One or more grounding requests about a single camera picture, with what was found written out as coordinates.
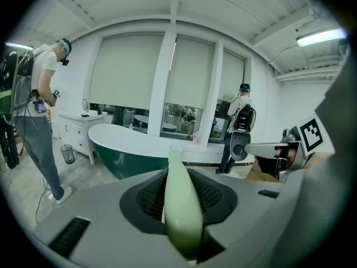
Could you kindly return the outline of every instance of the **white sneaker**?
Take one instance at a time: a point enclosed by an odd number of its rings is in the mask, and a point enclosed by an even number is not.
[[[64,203],[67,198],[69,198],[70,195],[72,195],[72,188],[70,186],[67,186],[66,188],[63,188],[65,193],[63,194],[63,197],[60,198],[59,200],[56,200],[57,204],[62,204]]]

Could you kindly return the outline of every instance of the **gray pants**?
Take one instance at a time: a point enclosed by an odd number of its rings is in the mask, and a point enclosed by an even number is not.
[[[62,198],[64,191],[60,186],[52,151],[52,134],[46,117],[33,117],[31,120],[31,117],[17,116],[14,119],[26,151],[50,185],[54,198]]]

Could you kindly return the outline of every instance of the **trash can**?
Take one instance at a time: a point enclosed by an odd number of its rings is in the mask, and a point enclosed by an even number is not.
[[[61,152],[67,164],[72,164],[75,161],[71,145],[63,145]]]

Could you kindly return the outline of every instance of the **white wall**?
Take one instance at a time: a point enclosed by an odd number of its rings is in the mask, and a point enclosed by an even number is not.
[[[325,98],[331,83],[291,83],[282,86],[280,131],[291,128],[309,116]],[[331,140],[322,127],[325,143],[317,152],[335,152]]]
[[[281,84],[275,80],[271,66],[267,66],[266,72],[266,61],[264,61],[264,59],[243,44],[223,34],[194,24],[179,23],[177,25],[170,25],[170,23],[166,21],[136,21],[123,25],[110,26],[73,42],[73,50],[69,56],[70,62],[68,66],[64,67],[59,65],[51,82],[52,90],[58,89],[61,93],[61,99],[57,102],[52,114],[55,127],[58,111],[64,109],[80,111],[81,100],[83,98],[89,98],[91,75],[103,37],[128,32],[166,32],[169,28],[171,32],[177,32],[179,35],[198,37],[215,44],[221,42],[223,48],[246,59],[244,81],[251,85],[251,97],[255,102],[257,111],[257,120],[251,134],[252,142],[279,141],[281,139],[281,131],[277,129],[276,116],[278,113],[276,108],[279,104]],[[171,43],[168,43],[167,47],[172,50]],[[165,51],[167,55],[170,55],[170,50],[163,49],[163,47],[161,50]],[[155,102],[162,102],[162,98],[152,98],[151,108],[156,106]],[[157,116],[156,118],[161,121],[161,116]],[[205,143],[200,146],[191,146],[192,143],[190,141],[182,141],[180,143],[182,143],[183,148],[183,161],[218,163],[221,160],[223,154],[222,144]],[[251,161],[254,161],[253,156],[248,156],[248,158],[244,160],[244,162]]]

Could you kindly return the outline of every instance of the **white cabinet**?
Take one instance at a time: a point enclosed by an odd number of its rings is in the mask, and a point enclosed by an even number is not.
[[[59,127],[63,144],[72,145],[72,148],[89,156],[90,163],[94,164],[93,146],[88,137],[88,130],[94,125],[105,123],[106,113],[103,115],[91,115],[84,118],[68,112],[59,113]]]

